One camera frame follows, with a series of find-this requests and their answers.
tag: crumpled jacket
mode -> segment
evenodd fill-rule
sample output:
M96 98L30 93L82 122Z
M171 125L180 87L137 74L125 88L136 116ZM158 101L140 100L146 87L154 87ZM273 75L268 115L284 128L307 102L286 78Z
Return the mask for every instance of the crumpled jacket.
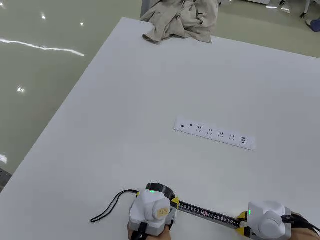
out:
M218 0L152 0L141 20L154 29L143 38L154 43L171 36L211 43L218 18Z

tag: floor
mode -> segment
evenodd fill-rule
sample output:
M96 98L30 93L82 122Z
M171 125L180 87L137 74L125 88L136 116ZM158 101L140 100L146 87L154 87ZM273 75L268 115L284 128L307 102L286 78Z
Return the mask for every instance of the floor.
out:
M215 35L320 58L320 33L299 18L304 1L278 3L225 0ZM16 171L120 18L138 19L141 4L0 0L0 168ZM318 17L312 4L307 18Z

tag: power outlet socket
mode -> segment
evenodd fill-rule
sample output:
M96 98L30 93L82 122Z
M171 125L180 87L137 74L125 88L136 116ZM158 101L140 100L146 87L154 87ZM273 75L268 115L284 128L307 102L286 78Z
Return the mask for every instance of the power outlet socket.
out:
M178 117L175 121L174 130L248 150L256 149L254 137L240 134L236 131L217 128L214 124L200 123Z

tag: yellow label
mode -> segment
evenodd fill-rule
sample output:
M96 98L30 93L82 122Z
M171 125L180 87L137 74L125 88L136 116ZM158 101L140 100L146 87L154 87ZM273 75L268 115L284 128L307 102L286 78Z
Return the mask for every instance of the yellow label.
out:
M169 208L164 207L164 208L160 208L160 209L156 212L156 215L157 215L157 218L161 218L161 217L163 217L163 216L168 215L168 213L169 213Z

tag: measuring tape blade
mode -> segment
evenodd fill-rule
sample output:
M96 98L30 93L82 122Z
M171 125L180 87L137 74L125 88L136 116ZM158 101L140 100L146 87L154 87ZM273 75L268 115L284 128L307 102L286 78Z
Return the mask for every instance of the measuring tape blade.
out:
M239 219L209 211L198 206L193 206L183 201L179 201L178 210L232 229L239 228L241 223L241 220Z

